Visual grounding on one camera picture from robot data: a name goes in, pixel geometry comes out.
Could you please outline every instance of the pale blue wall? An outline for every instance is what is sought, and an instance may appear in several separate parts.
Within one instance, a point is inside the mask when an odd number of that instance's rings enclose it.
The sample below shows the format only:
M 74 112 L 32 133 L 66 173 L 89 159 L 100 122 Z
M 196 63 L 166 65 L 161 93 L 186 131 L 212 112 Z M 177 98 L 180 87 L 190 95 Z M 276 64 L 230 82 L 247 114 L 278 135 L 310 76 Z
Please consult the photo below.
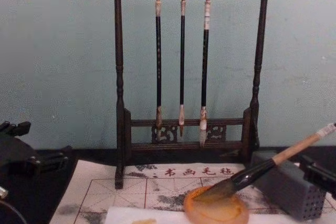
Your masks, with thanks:
M 155 0 L 123 0 L 125 105 L 155 117 Z M 251 98 L 260 0 L 212 0 L 208 117 Z M 199 116 L 204 0 L 187 0 L 185 106 Z M 336 120 L 334 0 L 269 0 L 260 85 L 262 146 L 289 145 Z M 180 0 L 162 0 L 163 116 L 179 107 Z M 0 0 L 0 120 L 32 122 L 35 148 L 115 147 L 113 0 Z M 197 129 L 187 129 L 192 139 Z M 237 131 L 229 131 L 239 139 Z M 149 140 L 148 130 L 133 137 Z M 335 136 L 321 145 L 335 144 Z

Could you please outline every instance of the wooden base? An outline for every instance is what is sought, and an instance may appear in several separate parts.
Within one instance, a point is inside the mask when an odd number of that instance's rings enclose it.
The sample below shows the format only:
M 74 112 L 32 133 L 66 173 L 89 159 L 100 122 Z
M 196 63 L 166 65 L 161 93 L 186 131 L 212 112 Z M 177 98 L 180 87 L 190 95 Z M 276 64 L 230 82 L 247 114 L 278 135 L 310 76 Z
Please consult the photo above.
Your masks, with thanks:
M 121 148 L 117 148 L 118 163 L 115 175 L 115 188 L 121 189 L 123 187 L 124 169 L 127 161 L 131 159 L 132 152 L 155 152 L 158 150 L 223 150 L 223 153 L 235 152 L 242 163 L 250 160 L 252 151 L 254 150 L 255 140 L 250 137 L 251 129 L 251 109 L 247 108 L 244 111 L 242 118 L 230 119 L 209 119 L 208 125 L 210 129 L 208 132 L 207 141 L 203 147 L 199 142 L 178 142 L 177 139 L 171 141 L 157 141 L 155 143 L 132 143 L 132 127 L 152 127 L 155 128 L 155 120 L 132 120 L 131 112 L 124 109 L 124 135 Z M 167 129 L 177 128 L 179 125 L 178 120 L 163 120 L 162 126 Z M 199 119 L 185 120 L 185 126 L 198 126 Z M 242 133 L 240 141 L 227 141 L 225 132 L 221 132 L 222 138 L 211 138 L 212 128 L 222 129 L 226 131 L 227 125 L 242 125 Z

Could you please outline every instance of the black object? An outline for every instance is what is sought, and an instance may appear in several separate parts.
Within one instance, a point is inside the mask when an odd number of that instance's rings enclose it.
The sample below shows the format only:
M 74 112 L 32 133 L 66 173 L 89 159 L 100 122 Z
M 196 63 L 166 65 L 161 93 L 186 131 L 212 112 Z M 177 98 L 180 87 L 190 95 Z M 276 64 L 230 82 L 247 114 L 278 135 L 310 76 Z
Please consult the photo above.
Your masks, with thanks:
M 36 176 L 66 167 L 70 146 L 48 155 L 38 155 L 32 147 L 14 137 L 27 134 L 30 125 L 30 122 L 23 122 L 16 126 L 7 121 L 0 125 L 0 173 Z
M 1 224 L 24 223 L 20 214 L 31 224 L 49 223 L 76 165 L 70 146 L 39 154 L 14 137 L 29 129 L 30 122 L 0 124 L 0 185 L 9 191 L 0 204 Z
M 301 170 L 304 171 L 304 180 L 329 192 L 333 199 L 336 199 L 336 174 L 320 167 L 308 156 L 302 155 L 300 161 Z

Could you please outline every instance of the calligraphy brush rack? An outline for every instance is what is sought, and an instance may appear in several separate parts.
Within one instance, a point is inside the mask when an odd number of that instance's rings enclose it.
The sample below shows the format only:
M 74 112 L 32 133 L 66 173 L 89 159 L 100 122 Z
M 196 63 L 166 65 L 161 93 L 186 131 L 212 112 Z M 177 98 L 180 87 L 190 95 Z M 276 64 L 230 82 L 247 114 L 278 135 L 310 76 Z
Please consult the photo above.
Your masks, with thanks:
M 132 152 L 156 150 L 190 150 L 190 149 L 222 149 L 223 151 L 237 151 L 243 162 L 248 162 L 251 154 L 259 147 L 258 139 L 258 112 L 259 112 L 259 84 L 264 49 L 265 24 L 267 0 L 261 0 L 257 45 L 255 53 L 254 78 L 252 99 L 249 107 L 243 112 L 242 118 L 208 119 L 207 140 L 204 146 L 199 142 L 178 142 L 178 119 L 162 120 L 162 127 L 166 135 L 165 140 L 157 140 L 155 120 L 133 120 L 131 112 L 124 106 L 123 101 L 123 38 L 122 38 L 122 13 L 121 0 L 114 0 L 115 22 L 115 65 L 117 71 L 117 169 L 115 174 L 115 188 L 123 187 L 124 168 Z M 200 119 L 185 119 L 184 126 L 199 126 Z M 240 141 L 227 141 L 225 139 L 227 125 L 242 125 Z M 151 127 L 151 143 L 132 143 L 131 129 L 133 127 Z

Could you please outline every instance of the ink stain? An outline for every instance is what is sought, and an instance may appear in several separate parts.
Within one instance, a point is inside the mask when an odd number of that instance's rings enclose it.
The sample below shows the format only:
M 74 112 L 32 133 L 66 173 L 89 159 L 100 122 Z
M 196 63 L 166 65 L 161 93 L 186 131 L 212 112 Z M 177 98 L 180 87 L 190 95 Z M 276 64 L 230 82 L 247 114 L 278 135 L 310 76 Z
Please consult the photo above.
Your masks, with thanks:
M 280 215 L 283 214 L 281 211 L 275 208 L 269 209 L 250 209 L 252 214 L 255 215 Z
M 189 193 L 189 191 L 186 191 L 183 194 L 179 194 L 178 196 L 164 196 L 164 195 L 159 195 L 157 197 L 157 200 L 161 203 L 164 204 L 169 204 L 170 208 L 176 208 L 179 206 L 183 206 L 183 201 L 185 196 Z
M 58 209 L 58 213 L 60 215 L 72 215 L 72 214 L 77 214 L 79 211 L 80 205 L 78 204 L 68 204 L 61 206 Z
M 136 172 L 131 172 L 131 173 L 128 173 L 126 175 L 132 176 L 132 177 L 137 177 L 137 178 L 149 178 L 146 174 L 136 173 Z
M 135 167 L 141 172 L 145 169 L 148 170 L 157 169 L 155 165 L 136 165 Z
M 176 212 L 183 212 L 182 208 L 176 208 L 176 209 L 172 209 L 170 207 L 154 207 L 154 209 L 156 210 L 162 210 L 162 211 L 176 211 Z
M 83 217 L 88 224 L 104 224 L 107 212 L 84 212 Z
M 210 181 L 211 181 L 210 178 L 202 178 L 202 184 L 203 185 L 210 183 Z
M 143 174 L 143 173 L 136 173 L 136 172 L 131 172 L 131 173 L 128 173 L 126 174 L 128 176 L 132 176 L 132 177 L 137 177 L 137 178 L 149 178 L 146 174 Z M 154 191 L 160 191 L 159 189 L 159 185 L 158 183 L 155 181 L 155 180 L 150 180 L 150 182 L 152 182 L 153 184 L 153 187 L 154 187 Z

